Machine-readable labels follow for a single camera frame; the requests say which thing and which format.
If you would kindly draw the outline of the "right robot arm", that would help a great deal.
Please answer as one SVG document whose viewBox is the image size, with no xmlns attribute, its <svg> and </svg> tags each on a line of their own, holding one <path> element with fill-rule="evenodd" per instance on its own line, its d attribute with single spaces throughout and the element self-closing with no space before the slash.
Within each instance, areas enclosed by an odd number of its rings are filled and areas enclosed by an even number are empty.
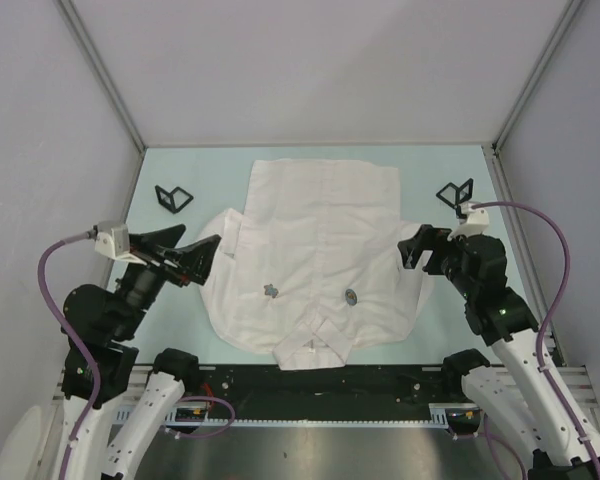
<svg viewBox="0 0 600 480">
<path fill-rule="evenodd" d="M 464 300 L 465 318 L 501 361 L 514 386 L 475 349 L 443 361 L 441 388 L 453 401 L 475 403 L 502 432 L 528 479 L 600 479 L 600 433 L 576 402 L 545 346 L 525 300 L 507 284 L 505 247 L 487 235 L 452 238 L 421 226 L 397 247 L 407 269 L 445 277 Z"/>
</svg>

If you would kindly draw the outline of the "white button-up shirt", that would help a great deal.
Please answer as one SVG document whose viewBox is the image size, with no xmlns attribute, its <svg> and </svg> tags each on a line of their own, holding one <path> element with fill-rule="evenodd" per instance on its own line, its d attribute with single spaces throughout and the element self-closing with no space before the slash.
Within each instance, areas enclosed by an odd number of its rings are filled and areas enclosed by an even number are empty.
<svg viewBox="0 0 600 480">
<path fill-rule="evenodd" d="M 243 210 L 204 229 L 222 237 L 201 290 L 211 326 L 283 370 L 339 368 L 355 349 L 403 341 L 433 289 L 421 269 L 403 267 L 397 247 L 417 230 L 401 217 L 394 167 L 258 160 Z M 268 284 L 276 298 L 264 295 Z"/>
</svg>

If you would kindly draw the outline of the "blue gold flower brooch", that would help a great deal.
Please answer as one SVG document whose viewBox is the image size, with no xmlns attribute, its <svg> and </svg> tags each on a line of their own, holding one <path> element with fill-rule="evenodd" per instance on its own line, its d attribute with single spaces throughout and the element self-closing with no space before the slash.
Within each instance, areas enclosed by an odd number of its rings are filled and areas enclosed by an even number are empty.
<svg viewBox="0 0 600 480">
<path fill-rule="evenodd" d="M 264 286 L 264 295 L 270 298 L 276 298 L 279 295 L 279 290 L 273 284 L 268 284 Z"/>
</svg>

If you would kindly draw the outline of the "round blue picture brooch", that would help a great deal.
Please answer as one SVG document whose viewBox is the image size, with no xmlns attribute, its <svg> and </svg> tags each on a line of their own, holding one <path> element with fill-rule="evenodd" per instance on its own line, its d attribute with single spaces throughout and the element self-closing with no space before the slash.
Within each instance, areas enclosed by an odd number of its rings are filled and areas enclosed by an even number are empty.
<svg viewBox="0 0 600 480">
<path fill-rule="evenodd" d="M 348 305 L 354 306 L 358 303 L 358 296 L 353 289 L 347 289 L 345 291 L 345 301 Z"/>
</svg>

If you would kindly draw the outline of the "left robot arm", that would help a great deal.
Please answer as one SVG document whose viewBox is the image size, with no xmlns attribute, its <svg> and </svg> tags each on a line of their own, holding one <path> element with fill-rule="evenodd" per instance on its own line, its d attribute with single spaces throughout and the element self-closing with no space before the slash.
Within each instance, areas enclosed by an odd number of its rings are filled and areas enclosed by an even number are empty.
<svg viewBox="0 0 600 480">
<path fill-rule="evenodd" d="M 178 224 L 131 234 L 123 223 L 101 222 L 55 243 L 39 260 L 39 288 L 69 344 L 61 385 L 62 433 L 52 478 L 132 479 L 178 403 L 200 403 L 205 414 L 222 404 L 205 385 L 198 358 L 167 348 L 156 356 L 122 428 L 110 433 L 139 353 L 128 341 L 165 284 L 204 285 L 211 273 L 220 235 L 180 246 L 185 230 Z M 83 240 L 93 241 L 97 253 L 127 268 L 114 290 L 84 284 L 57 305 L 46 282 L 47 262 L 61 247 Z"/>
</svg>

